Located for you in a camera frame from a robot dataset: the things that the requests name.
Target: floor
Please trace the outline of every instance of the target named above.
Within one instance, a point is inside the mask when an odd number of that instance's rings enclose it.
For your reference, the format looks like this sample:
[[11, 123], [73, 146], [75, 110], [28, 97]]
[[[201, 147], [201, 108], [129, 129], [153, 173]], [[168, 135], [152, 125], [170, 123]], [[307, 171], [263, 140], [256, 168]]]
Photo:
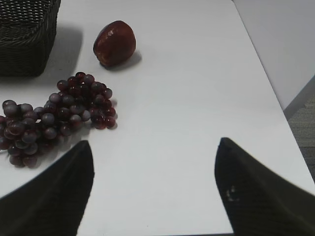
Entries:
[[288, 122], [315, 181], [315, 94]]

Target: wicker basket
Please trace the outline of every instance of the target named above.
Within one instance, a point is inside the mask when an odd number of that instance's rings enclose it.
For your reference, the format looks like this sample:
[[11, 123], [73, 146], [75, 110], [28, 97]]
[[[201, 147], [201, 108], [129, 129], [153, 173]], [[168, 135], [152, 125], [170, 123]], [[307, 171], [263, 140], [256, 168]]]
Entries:
[[0, 0], [0, 76], [38, 76], [56, 36], [61, 0]]

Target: purple grape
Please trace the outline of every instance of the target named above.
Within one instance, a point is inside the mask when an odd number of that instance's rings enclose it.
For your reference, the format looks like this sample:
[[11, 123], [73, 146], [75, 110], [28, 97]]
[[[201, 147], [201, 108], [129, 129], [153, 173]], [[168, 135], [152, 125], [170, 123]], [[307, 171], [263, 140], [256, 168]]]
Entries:
[[107, 109], [107, 110], [105, 111], [105, 115], [106, 115], [107, 117], [114, 117], [115, 114], [116, 114], [116, 111], [115, 111], [115, 109], [114, 109], [113, 107], [111, 107], [111, 108], [109, 108], [109, 109]]
[[80, 96], [81, 95], [80, 87], [78, 85], [71, 86], [68, 89], [68, 93], [74, 97]]
[[44, 130], [44, 136], [46, 139], [54, 139], [57, 136], [57, 131], [54, 128], [49, 127]]
[[9, 140], [14, 140], [15, 139], [15, 136], [9, 132], [8, 127], [6, 127], [4, 129], [3, 135]]
[[25, 129], [35, 129], [35, 120], [31, 119], [31, 118], [25, 118], [24, 120], [22, 120], [22, 124], [24, 124]]
[[57, 83], [57, 88], [60, 90], [60, 91], [65, 91], [68, 89], [68, 81], [67, 80], [60, 80], [58, 83]]
[[98, 95], [96, 95], [96, 97], [94, 99], [94, 103], [96, 105], [102, 105], [105, 103], [105, 98], [102, 95], [98, 94]]
[[24, 113], [23, 118], [31, 118], [31, 119], [37, 121], [39, 117], [38, 117], [38, 114], [36, 112], [30, 111], [30, 112]]
[[63, 104], [67, 107], [72, 106], [74, 104], [74, 97], [68, 94], [63, 96]]
[[57, 106], [55, 103], [49, 101], [45, 104], [44, 109], [46, 113], [55, 113]]
[[81, 104], [72, 105], [70, 107], [70, 111], [76, 115], [82, 113], [84, 110], [85, 110], [85, 107]]
[[36, 107], [34, 112], [37, 113], [39, 117], [41, 117], [45, 113], [45, 109], [43, 107]]
[[31, 104], [23, 103], [20, 105], [20, 109], [21, 109], [22, 114], [24, 114], [26, 112], [31, 112], [33, 110], [33, 107]]
[[26, 155], [33, 155], [33, 154], [35, 154], [37, 152], [37, 150], [38, 150], [37, 143], [32, 143], [26, 149], [24, 149], [24, 154], [26, 154]]
[[6, 125], [4, 123], [0, 124], [0, 137], [4, 137], [4, 129]]
[[45, 113], [41, 116], [41, 122], [45, 125], [53, 125], [55, 123], [55, 116], [51, 113]]
[[91, 118], [91, 113], [89, 111], [85, 110], [82, 113], [81, 117], [82, 117], [82, 121], [86, 122]]
[[91, 86], [93, 84], [93, 82], [95, 81], [94, 76], [87, 74], [86, 76], [84, 76], [83, 78], [83, 82], [87, 85], [87, 86]]
[[0, 124], [6, 123], [6, 118], [4, 116], [0, 116]]
[[12, 122], [9, 126], [8, 126], [8, 131], [13, 134], [13, 135], [20, 135], [24, 132], [25, 130], [25, 126], [22, 122], [20, 121], [15, 121]]
[[80, 84], [79, 88], [81, 90], [81, 94], [85, 97], [90, 95], [90, 89], [89, 86], [87, 86], [86, 84]]
[[22, 136], [22, 141], [27, 144], [32, 144], [36, 141], [37, 134], [35, 130], [26, 130]]
[[110, 88], [107, 88], [105, 91], [102, 92], [102, 95], [106, 98], [109, 99], [113, 96], [113, 91]]
[[13, 101], [13, 100], [6, 100], [6, 101], [4, 101], [3, 103], [2, 103], [2, 108], [4, 109], [6, 106], [8, 106], [8, 105], [16, 105], [16, 102], [15, 101]]
[[71, 76], [68, 78], [68, 86], [69, 87], [72, 87], [72, 86], [75, 86], [79, 83], [78, 79], [75, 78], [74, 76]]
[[37, 163], [36, 156], [27, 156], [27, 157], [24, 157], [22, 160], [23, 160], [23, 164], [29, 168], [35, 167]]
[[68, 121], [71, 116], [71, 111], [68, 108], [62, 107], [58, 110], [58, 118], [61, 121]]
[[91, 85], [91, 90], [96, 93], [100, 93], [103, 90], [103, 85], [100, 82], [93, 82]]
[[23, 159], [20, 156], [10, 156], [9, 161], [14, 166], [24, 166]]
[[82, 122], [82, 118], [79, 115], [72, 115], [70, 117], [70, 122], [74, 125], [77, 125]]
[[52, 103], [59, 103], [61, 102], [61, 96], [58, 93], [52, 93], [49, 96], [49, 101], [51, 101]]
[[8, 149], [8, 153], [11, 156], [20, 156], [22, 154], [22, 151], [13, 144], [11, 144], [11, 146]]
[[15, 121], [19, 121], [20, 119], [15, 117], [15, 118], [11, 118], [11, 117], [7, 117], [6, 118], [6, 126], [9, 126], [12, 122], [15, 122]]
[[113, 128], [116, 124], [116, 121], [112, 117], [106, 117], [105, 118], [105, 124], [107, 128]]
[[16, 117], [19, 115], [20, 109], [15, 104], [9, 104], [4, 107], [3, 112], [7, 117]]
[[12, 141], [5, 138], [5, 137], [0, 137], [0, 149], [1, 150], [8, 150]]
[[71, 135], [71, 128], [69, 125], [65, 124], [60, 127], [60, 132], [64, 136], [70, 136]]
[[30, 144], [24, 143], [22, 139], [15, 140], [14, 144], [19, 149], [26, 149], [30, 145]]

